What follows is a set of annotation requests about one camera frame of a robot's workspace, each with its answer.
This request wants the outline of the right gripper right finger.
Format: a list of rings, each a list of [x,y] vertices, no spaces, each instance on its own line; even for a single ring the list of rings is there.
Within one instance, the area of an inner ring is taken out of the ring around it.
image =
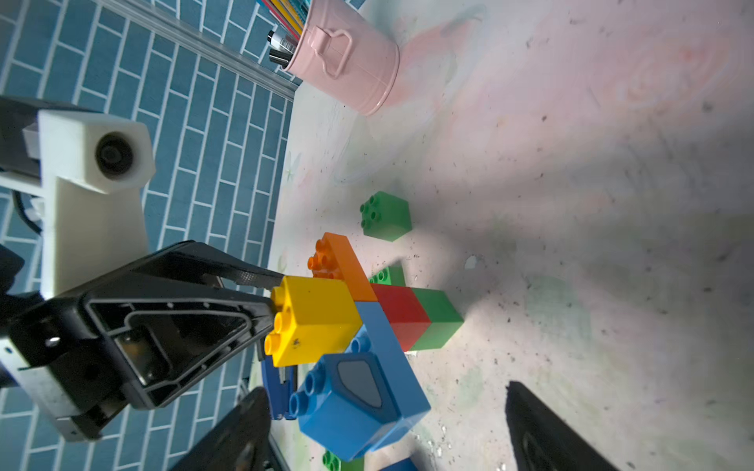
[[[521,382],[507,386],[506,420],[518,470],[618,470]]]

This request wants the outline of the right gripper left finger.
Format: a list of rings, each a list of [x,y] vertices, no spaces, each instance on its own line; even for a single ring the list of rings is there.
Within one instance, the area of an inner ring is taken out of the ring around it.
[[[172,470],[265,470],[271,422],[268,394],[257,387]]]

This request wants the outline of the long orange lego brick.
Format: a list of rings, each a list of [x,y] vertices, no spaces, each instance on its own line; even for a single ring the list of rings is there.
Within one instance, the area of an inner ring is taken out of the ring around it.
[[[307,261],[314,278],[343,281],[354,301],[377,302],[361,263],[344,235],[325,233],[316,241],[314,255]]]

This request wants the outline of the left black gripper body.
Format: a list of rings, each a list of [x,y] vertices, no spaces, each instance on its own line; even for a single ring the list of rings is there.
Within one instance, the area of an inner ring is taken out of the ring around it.
[[[1,387],[22,389],[65,440],[99,440],[127,406],[122,378],[76,298],[11,294],[24,265],[2,247]]]

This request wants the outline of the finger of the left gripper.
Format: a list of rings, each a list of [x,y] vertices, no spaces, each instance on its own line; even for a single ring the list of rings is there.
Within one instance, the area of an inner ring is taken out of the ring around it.
[[[82,303],[137,409],[161,408],[269,334],[273,302],[215,298],[91,298]]]
[[[143,257],[141,274],[165,294],[201,294],[216,288],[211,281],[218,279],[241,287],[273,290],[284,278],[198,241],[175,243]]]

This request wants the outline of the long light blue lego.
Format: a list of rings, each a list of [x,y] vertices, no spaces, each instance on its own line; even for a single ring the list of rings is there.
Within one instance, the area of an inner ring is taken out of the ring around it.
[[[378,302],[358,301],[355,304],[362,327],[351,340],[347,353],[371,352],[377,357],[400,419],[373,449],[400,441],[431,410],[393,329]]]

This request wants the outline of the red lego brick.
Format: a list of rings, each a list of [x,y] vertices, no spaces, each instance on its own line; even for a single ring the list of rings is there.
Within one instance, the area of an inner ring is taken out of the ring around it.
[[[426,311],[411,288],[372,284],[403,351],[411,351],[431,325]]]

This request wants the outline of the yellow lego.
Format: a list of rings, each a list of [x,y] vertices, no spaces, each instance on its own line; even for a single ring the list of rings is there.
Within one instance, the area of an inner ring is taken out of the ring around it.
[[[277,368],[344,352],[362,321],[345,282],[286,276],[273,288],[276,313],[264,352]]]

